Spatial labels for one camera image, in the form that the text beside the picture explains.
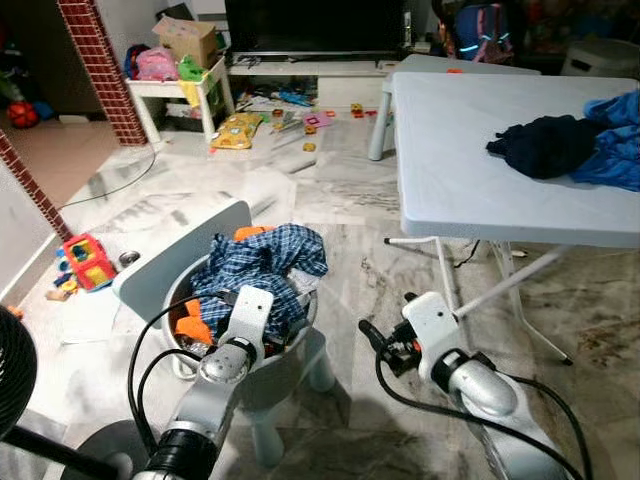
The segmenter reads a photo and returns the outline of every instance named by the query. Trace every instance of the red brick pillar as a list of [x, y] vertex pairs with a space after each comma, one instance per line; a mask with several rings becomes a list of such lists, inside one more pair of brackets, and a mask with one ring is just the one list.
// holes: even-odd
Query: red brick pillar
[[95, 0], [58, 0], [58, 8], [120, 145], [146, 144]]
[[25, 167], [22, 160], [20, 160], [18, 152], [13, 148], [13, 145], [11, 145], [11, 142], [9, 142], [9, 139], [2, 130], [0, 130], [0, 158], [2, 158], [2, 161], [13, 176], [16, 177], [16, 180], [20, 182], [22, 188], [24, 188], [31, 197], [31, 200], [33, 200], [44, 215], [44, 218], [47, 219], [62, 241], [66, 242], [69, 240], [73, 236], [71, 230], [69, 230], [67, 224], [64, 223], [64, 219], [60, 216], [56, 207], [53, 206], [45, 193], [40, 190], [40, 187], [27, 170], [27, 167]]

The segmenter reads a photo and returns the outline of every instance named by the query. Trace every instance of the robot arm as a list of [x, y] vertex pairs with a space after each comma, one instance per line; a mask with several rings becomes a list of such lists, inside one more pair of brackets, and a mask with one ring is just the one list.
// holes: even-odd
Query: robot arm
[[205, 356], [158, 450], [135, 480], [207, 480], [227, 436], [242, 382], [264, 360], [262, 335], [273, 304], [265, 290], [240, 289], [219, 348]]
[[[420, 378], [435, 382], [458, 410], [556, 448], [531, 416], [520, 385], [496, 372], [483, 354], [469, 356], [460, 348], [463, 341], [457, 320], [441, 295], [429, 292], [413, 298], [402, 315], [405, 321], [396, 326], [390, 339], [366, 320], [360, 322], [360, 329], [376, 351], [382, 349], [383, 360], [396, 375], [417, 366]], [[566, 480], [564, 469], [535, 447], [482, 425], [469, 423], [469, 427], [482, 442], [497, 478]]]

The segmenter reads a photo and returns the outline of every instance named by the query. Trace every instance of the black cable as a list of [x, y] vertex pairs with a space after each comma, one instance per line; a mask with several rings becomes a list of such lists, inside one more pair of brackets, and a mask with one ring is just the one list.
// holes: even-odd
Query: black cable
[[436, 413], [438, 415], [457, 418], [459, 420], [464, 420], [470, 423], [475, 423], [478, 425], [482, 425], [484, 427], [492, 428], [506, 435], [515, 437], [518, 440], [521, 440], [531, 445], [532, 447], [537, 448], [541, 452], [549, 455], [556, 462], [558, 462], [565, 470], [567, 470], [575, 480], [584, 480], [582, 475], [580, 475], [580, 472], [578, 472], [578, 470], [576, 470], [575, 467], [573, 467], [573, 465], [571, 465], [562, 455], [560, 455], [554, 449], [548, 447], [544, 443], [539, 442], [534, 438], [529, 437], [528, 435], [525, 435], [523, 433], [518, 432], [517, 430], [514, 430], [513, 428], [505, 427], [504, 425], [501, 425], [496, 422], [492, 422], [491, 420], [486, 420], [484, 418], [476, 417], [468, 413], [459, 412], [457, 410], [452, 410], [450, 408], [441, 407], [439, 405], [431, 405], [428, 403], [417, 402], [415, 400], [411, 400], [410, 398], [403, 397], [402, 395], [397, 393], [395, 390], [393, 390], [389, 386], [389, 384], [384, 378], [384, 375], [382, 374], [382, 352], [389, 346], [391, 341], [387, 340], [387, 342], [385, 343], [385, 348], [379, 350], [376, 353], [376, 377], [378, 377], [378, 382], [380, 383], [380, 386], [382, 387], [382, 389], [391, 398], [409, 407], [417, 408], [419, 410], [425, 410], [430, 413]]
[[144, 402], [143, 402], [144, 386], [147, 383], [147, 378], [149, 378], [149, 375], [151, 374], [151, 371], [153, 370], [153, 368], [160, 362], [160, 360], [162, 360], [165, 357], [168, 357], [169, 355], [184, 355], [185, 357], [189, 357], [197, 362], [201, 360], [201, 358], [197, 356], [195, 353], [191, 353], [186, 350], [181, 350], [179, 348], [172, 348], [171, 350], [165, 350], [156, 358], [154, 358], [149, 364], [149, 366], [147, 367], [147, 369], [142, 374], [142, 377], [140, 377], [140, 383], [138, 384], [138, 395], [137, 395], [138, 396], [138, 416], [140, 417], [140, 420], [144, 425], [144, 429], [146, 430], [146, 435], [151, 437], [153, 437], [153, 431], [151, 430], [151, 426], [149, 425], [149, 421], [147, 420], [147, 415], [144, 412]]
[[580, 449], [580, 456], [582, 457], [582, 469], [584, 470], [584, 478], [585, 480], [593, 480], [593, 467], [591, 465], [591, 456], [589, 455], [589, 449], [587, 447], [587, 441], [584, 436], [584, 432], [580, 427], [580, 422], [573, 414], [571, 407], [567, 405], [567, 403], [551, 388], [547, 387], [545, 384], [537, 382], [536, 380], [532, 380], [529, 378], [517, 377], [515, 375], [509, 375], [507, 373], [502, 372], [504, 375], [507, 375], [509, 378], [515, 380], [518, 383], [522, 383], [524, 385], [529, 385], [531, 387], [537, 388], [538, 390], [546, 393], [553, 399], [556, 404], [564, 411], [569, 419], [569, 423], [571, 423], [571, 428], [573, 428], [573, 433], [575, 434], [576, 441], [578, 442], [578, 448]]
[[151, 163], [149, 164], [149, 166], [147, 167], [147, 169], [142, 172], [140, 175], [138, 175], [136, 178], [134, 178], [133, 180], [131, 180], [129, 183], [127, 183], [126, 185], [123, 185], [121, 187], [116, 188], [115, 190], [111, 190], [110, 192], [107, 193], [103, 193], [101, 195], [96, 195], [95, 197], [89, 197], [89, 198], [85, 198], [82, 200], [77, 200], [75, 202], [70, 202], [67, 203], [63, 206], [61, 206], [60, 208], [58, 208], [58, 211], [62, 210], [63, 208], [67, 208], [70, 207], [71, 205], [77, 205], [79, 203], [85, 203], [85, 202], [90, 202], [91, 200], [97, 200], [99, 198], [103, 198], [103, 197], [108, 197], [109, 195], [113, 195], [114, 193], [117, 193], [121, 190], [124, 190], [127, 187], [130, 187], [131, 185], [133, 185], [134, 183], [136, 183], [138, 180], [140, 180], [142, 177], [144, 177], [147, 173], [149, 173], [149, 171], [153, 168], [153, 166], [156, 163], [156, 159], [158, 157], [158, 154], [154, 151], [153, 152], [153, 158], [151, 159]]
[[127, 372], [127, 398], [129, 400], [129, 408], [131, 409], [131, 415], [133, 416], [133, 420], [134, 420], [134, 422], [136, 424], [136, 427], [138, 428], [138, 432], [140, 433], [140, 437], [142, 438], [142, 442], [144, 443], [149, 455], [152, 455], [153, 452], [157, 448], [156, 440], [155, 440], [155, 438], [153, 438], [153, 435], [150, 434], [150, 431], [145, 429], [144, 422], [142, 421], [142, 419], [140, 418], [140, 415], [138, 413], [138, 407], [136, 405], [135, 397], [133, 396], [133, 371], [134, 371], [135, 366], [136, 366], [136, 360], [138, 359], [138, 352], [140, 351], [140, 345], [142, 344], [142, 340], [144, 339], [144, 337], [147, 334], [147, 332], [149, 331], [149, 329], [158, 320], [160, 320], [164, 315], [166, 315], [170, 311], [172, 311], [172, 310], [174, 310], [174, 309], [176, 309], [178, 307], [181, 307], [185, 303], [187, 303], [187, 302], [189, 302], [191, 300], [195, 300], [197, 298], [211, 298], [211, 297], [219, 297], [219, 296], [220, 296], [220, 294], [218, 294], [218, 293], [205, 293], [205, 294], [201, 294], [201, 295], [192, 295], [190, 297], [183, 298], [182, 300], [180, 300], [180, 301], [178, 301], [178, 302], [176, 302], [174, 304], [169, 305], [167, 308], [165, 308], [160, 313], [158, 313], [155, 317], [153, 317], [144, 326], [144, 328], [140, 332], [140, 335], [138, 336], [138, 340], [136, 340], [136, 344], [133, 347], [133, 353], [131, 354], [131, 360], [129, 362], [129, 371]]
[[478, 245], [480, 245], [480, 240], [476, 240], [476, 243], [473, 245], [473, 248], [471, 249], [471, 254], [467, 258], [462, 260], [461, 262], [456, 263], [453, 266], [453, 268], [460, 268], [462, 265], [464, 265], [469, 260], [471, 260], [473, 258], [473, 256], [476, 254], [476, 250], [478, 249]]

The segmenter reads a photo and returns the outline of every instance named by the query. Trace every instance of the black fan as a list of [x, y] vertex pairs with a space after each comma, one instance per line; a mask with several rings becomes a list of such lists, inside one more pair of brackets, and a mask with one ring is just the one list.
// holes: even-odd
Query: black fan
[[[144, 446], [130, 421], [105, 427], [77, 451], [17, 426], [35, 386], [37, 365], [29, 332], [0, 306], [0, 441], [66, 465], [63, 479], [119, 480], [144, 467]], [[123, 454], [123, 447], [133, 453]], [[129, 460], [123, 462], [123, 455]]]

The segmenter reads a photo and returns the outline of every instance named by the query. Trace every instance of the pink bag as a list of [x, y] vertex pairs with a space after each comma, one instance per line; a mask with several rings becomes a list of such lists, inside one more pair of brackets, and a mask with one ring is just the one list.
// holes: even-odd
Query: pink bag
[[136, 59], [138, 80], [178, 80], [180, 75], [171, 52], [164, 47], [145, 50]]

